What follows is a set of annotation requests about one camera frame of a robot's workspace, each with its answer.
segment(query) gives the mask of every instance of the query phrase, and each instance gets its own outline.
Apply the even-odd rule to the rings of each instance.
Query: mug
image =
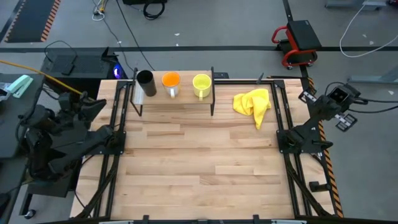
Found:
[[[195,75],[193,78],[193,92],[197,97],[199,97],[200,101],[203,101],[203,98],[208,96],[211,90],[211,78],[205,74]]]
[[[180,79],[180,75],[177,72],[167,72],[162,77],[162,84],[172,98],[178,95]]]
[[[137,82],[147,96],[156,95],[154,74],[151,71],[143,70],[137,74]]]

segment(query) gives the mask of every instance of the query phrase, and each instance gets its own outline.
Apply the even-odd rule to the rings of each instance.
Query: black floor mat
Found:
[[[59,5],[60,0],[25,0],[4,40],[7,43],[46,41]]]

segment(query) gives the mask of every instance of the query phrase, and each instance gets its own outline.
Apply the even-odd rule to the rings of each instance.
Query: yellow towel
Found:
[[[244,115],[252,115],[254,113],[254,120],[256,128],[261,128],[262,119],[267,109],[271,108],[269,101],[268,90],[257,89],[249,93],[241,93],[234,96],[234,110]]]

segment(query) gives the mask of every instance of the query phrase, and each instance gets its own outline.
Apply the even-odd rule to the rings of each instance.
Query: blue light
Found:
[[[122,78],[122,73],[123,73],[122,67],[120,66],[120,64],[117,63],[113,67],[113,75],[114,75],[114,77],[116,79],[121,79]]]

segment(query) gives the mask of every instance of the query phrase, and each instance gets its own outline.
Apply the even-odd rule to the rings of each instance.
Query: mug shelf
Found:
[[[155,86],[157,93],[154,96],[147,96],[144,90],[136,82],[136,75],[138,69],[134,69],[133,84],[130,95],[130,103],[133,105],[134,109],[137,111],[139,116],[142,116],[142,107],[144,105],[189,105],[189,104],[199,104],[199,105],[210,105],[210,112],[213,115],[214,104],[215,104],[215,84],[214,84],[214,71],[213,67],[211,70],[207,71],[151,71],[154,74]],[[167,72],[177,72],[180,75],[180,89],[179,93],[175,98],[171,96],[164,89],[162,84],[162,77]],[[193,92],[193,77],[198,74],[205,74],[211,78],[211,90],[207,97],[203,98],[203,101],[199,100]]]

